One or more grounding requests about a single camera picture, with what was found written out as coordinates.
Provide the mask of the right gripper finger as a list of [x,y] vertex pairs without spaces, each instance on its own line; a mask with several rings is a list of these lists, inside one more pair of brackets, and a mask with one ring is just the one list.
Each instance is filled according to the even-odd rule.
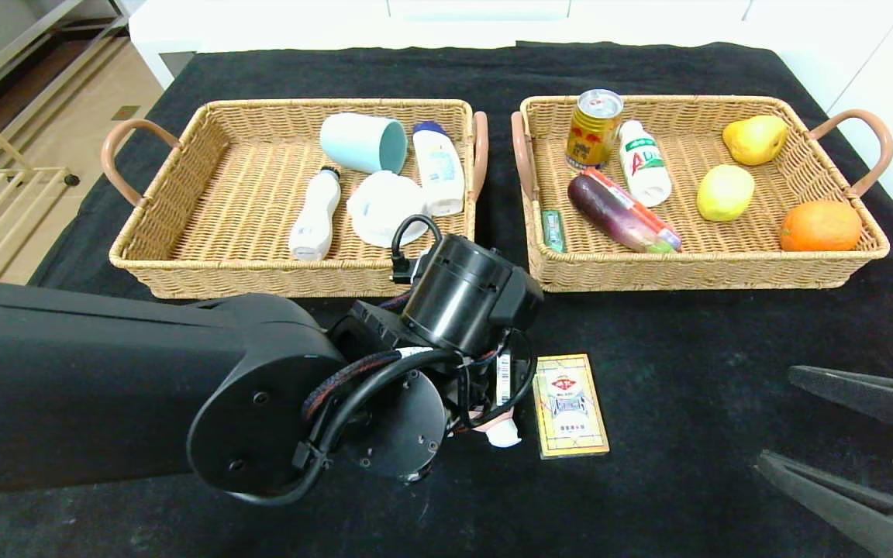
[[893,378],[814,365],[791,365],[788,377],[791,384],[815,396],[893,424]]
[[756,470],[866,551],[893,557],[893,495],[770,451],[760,453]]

